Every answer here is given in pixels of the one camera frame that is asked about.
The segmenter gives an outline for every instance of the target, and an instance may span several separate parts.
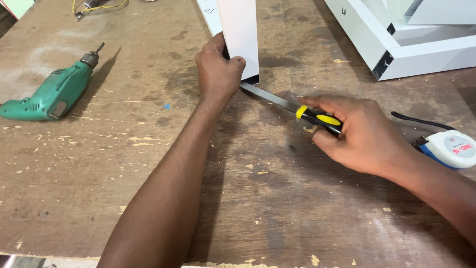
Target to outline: black cord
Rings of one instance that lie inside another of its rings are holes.
[[[449,126],[449,125],[435,123],[435,122],[426,121],[426,120],[421,120],[421,119],[409,117],[409,116],[406,116],[406,115],[403,115],[403,114],[397,113],[397,112],[392,112],[391,114],[394,117],[396,117],[398,119],[402,119],[402,120],[409,120],[409,121],[414,121],[414,122],[418,122],[418,123],[422,123],[422,124],[430,124],[430,125],[434,125],[434,126],[439,126],[441,128],[447,129],[447,130],[456,130],[454,127]]]

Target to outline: yellow and black screwdriver handle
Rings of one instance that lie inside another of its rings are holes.
[[[329,130],[336,137],[338,137],[342,132],[342,125],[344,124],[342,121],[332,115],[312,111],[305,105],[299,108],[299,110],[296,112],[296,117],[305,119],[313,125],[321,125],[327,128],[327,130]]]

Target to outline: hand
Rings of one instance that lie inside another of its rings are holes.
[[[397,132],[376,101],[341,96],[300,97],[344,122],[339,138],[318,127],[313,142],[332,159],[353,170],[385,177],[418,153]]]
[[[225,60],[224,47],[225,39],[220,32],[195,55],[201,101],[226,104],[239,89],[246,61],[239,56]]]

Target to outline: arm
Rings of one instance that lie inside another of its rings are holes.
[[[301,97],[344,122],[339,138],[318,128],[313,142],[332,159],[359,172],[405,187],[421,198],[476,247],[476,183],[408,144],[372,100],[337,96]]]
[[[98,268],[182,265],[197,221],[208,144],[246,64],[241,57],[225,60],[224,45],[219,33],[197,53],[200,101],[119,219]]]

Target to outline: yellow wire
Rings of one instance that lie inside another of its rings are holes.
[[[95,8],[91,8],[91,9],[83,9],[83,11],[81,11],[81,13],[84,13],[84,12],[87,12],[87,11],[98,10],[98,9],[118,8],[118,7],[123,6],[127,3],[129,3],[129,0],[124,0],[124,2],[122,2],[120,4],[117,4],[117,5],[113,5],[113,6],[100,6],[100,7],[95,7]],[[76,0],[73,0],[73,8],[72,8],[73,14],[76,14],[76,7],[75,6],[76,6]]]

